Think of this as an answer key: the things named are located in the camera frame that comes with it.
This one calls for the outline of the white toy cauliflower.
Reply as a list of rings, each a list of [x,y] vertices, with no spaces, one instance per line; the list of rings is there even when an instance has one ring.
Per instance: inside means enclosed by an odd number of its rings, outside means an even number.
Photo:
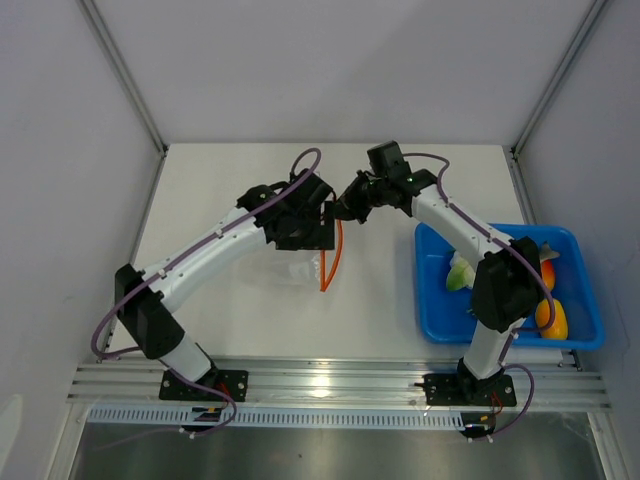
[[[453,253],[449,266],[450,270],[445,282],[446,289],[450,292],[462,289],[471,290],[476,278],[473,266],[458,251]]]

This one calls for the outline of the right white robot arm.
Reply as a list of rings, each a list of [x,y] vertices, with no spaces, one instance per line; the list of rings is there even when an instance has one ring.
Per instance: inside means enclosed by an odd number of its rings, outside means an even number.
[[[456,389],[465,403],[477,404],[496,388],[514,337],[541,300],[538,247],[528,237],[515,240],[462,211],[427,170],[397,179],[359,171],[339,196],[335,215],[364,223],[383,206],[432,228],[475,272],[471,310],[477,324],[458,362]]]

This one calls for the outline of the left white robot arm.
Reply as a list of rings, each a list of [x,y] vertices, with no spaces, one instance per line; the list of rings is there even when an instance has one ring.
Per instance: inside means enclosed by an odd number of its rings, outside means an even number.
[[[287,181],[250,188],[210,231],[142,270],[127,264],[115,275],[116,316],[149,359],[182,377],[197,400],[216,390],[212,360],[174,315],[206,281],[234,261],[268,245],[284,251],[335,245],[332,188],[303,171]]]

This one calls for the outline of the clear zip bag orange zipper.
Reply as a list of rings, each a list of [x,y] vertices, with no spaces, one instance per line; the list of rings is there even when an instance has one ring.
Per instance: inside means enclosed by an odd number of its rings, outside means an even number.
[[[279,250],[267,260],[267,271],[277,284],[327,292],[336,277],[345,246],[343,222],[337,220],[329,235],[333,248]]]

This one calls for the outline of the grey toy fish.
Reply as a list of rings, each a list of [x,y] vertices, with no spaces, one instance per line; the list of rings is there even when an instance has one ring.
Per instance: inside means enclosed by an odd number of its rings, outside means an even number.
[[[554,250],[548,242],[544,242],[538,250],[540,262],[550,261],[560,257],[560,253]]]

